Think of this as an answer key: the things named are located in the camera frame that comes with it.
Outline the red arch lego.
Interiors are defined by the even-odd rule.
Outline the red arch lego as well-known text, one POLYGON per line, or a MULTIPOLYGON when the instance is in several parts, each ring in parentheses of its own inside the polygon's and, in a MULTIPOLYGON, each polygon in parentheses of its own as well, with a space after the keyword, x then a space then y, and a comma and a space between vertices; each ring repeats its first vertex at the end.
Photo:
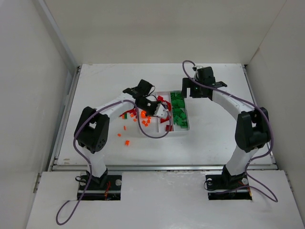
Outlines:
POLYGON ((168 117, 167 117, 166 119, 163 119, 163 118, 162 118, 162 119, 160 120, 160 123, 162 124, 162 123, 165 123, 165 122, 167 122, 167 121, 169 121, 169 120, 170 120, 170 118, 168 118, 168 117))

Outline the red flower print lego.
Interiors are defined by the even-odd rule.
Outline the red flower print lego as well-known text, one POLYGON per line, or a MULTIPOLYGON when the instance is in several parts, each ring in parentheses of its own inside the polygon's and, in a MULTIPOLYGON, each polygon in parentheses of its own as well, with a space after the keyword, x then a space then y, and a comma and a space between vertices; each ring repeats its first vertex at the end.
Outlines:
POLYGON ((161 102, 168 111, 172 110, 171 103, 165 100, 162 96, 157 96, 157 101, 161 102))

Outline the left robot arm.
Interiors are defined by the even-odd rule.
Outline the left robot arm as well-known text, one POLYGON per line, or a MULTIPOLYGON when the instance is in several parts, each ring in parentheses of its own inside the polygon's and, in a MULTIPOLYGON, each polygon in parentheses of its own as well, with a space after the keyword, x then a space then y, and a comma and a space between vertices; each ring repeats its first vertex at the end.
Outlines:
POLYGON ((148 116, 166 118, 168 110, 161 101, 148 99, 152 84, 140 80, 136 87, 126 88, 122 93, 100 107, 85 107, 74 132, 73 146, 87 162, 84 179, 90 186, 102 188, 106 184, 108 169, 101 150, 105 147, 109 125, 120 115, 135 109, 144 110, 148 116))

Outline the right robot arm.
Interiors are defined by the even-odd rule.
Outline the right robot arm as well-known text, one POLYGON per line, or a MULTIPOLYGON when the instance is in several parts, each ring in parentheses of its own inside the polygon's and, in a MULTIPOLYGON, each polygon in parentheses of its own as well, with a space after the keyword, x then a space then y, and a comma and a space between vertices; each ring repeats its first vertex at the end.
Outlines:
POLYGON ((193 70, 194 77, 183 78, 182 96, 209 98, 236 121, 234 134, 236 148, 221 174, 206 176, 208 190, 237 188, 242 179, 246 178, 245 170, 251 158, 271 140, 267 123, 268 111, 221 90, 226 84, 215 80, 212 67, 194 65, 193 70))

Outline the orange dome lego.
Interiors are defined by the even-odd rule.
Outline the orange dome lego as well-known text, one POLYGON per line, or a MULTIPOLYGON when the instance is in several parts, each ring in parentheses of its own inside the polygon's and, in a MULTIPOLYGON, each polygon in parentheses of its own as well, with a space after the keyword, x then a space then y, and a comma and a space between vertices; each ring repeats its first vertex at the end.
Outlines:
POLYGON ((146 118, 146 112, 145 111, 141 111, 141 118, 146 118))

